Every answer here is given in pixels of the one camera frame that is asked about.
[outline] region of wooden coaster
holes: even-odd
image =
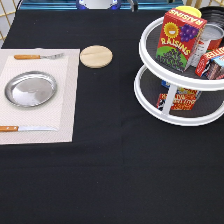
[[[102,68],[107,66],[113,58],[112,52],[103,46],[90,46],[80,54],[81,62],[89,68]]]

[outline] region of black tablecloth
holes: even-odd
[[[103,45],[114,58],[79,66],[72,143],[0,146],[1,224],[224,223],[224,117],[174,126],[134,95],[141,34],[163,15],[16,13],[4,49]]]

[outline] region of rack shelf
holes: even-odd
[[[195,74],[192,66],[181,73],[156,61],[162,23],[163,17],[151,23],[140,40],[139,54],[144,65],[134,83],[139,103],[153,116],[171,124],[198,126],[218,119],[224,113],[224,80],[201,78]],[[161,86],[161,79],[171,83],[169,90]],[[170,110],[178,86],[203,91],[191,111]],[[167,92],[166,103],[160,111],[156,108],[159,94]]]

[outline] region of raisins box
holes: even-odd
[[[191,64],[207,21],[177,9],[169,10],[163,21],[156,59],[176,70]]]

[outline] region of metal plate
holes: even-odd
[[[53,76],[39,71],[16,76],[5,87],[6,98],[20,107],[34,107],[48,101],[56,92]]]

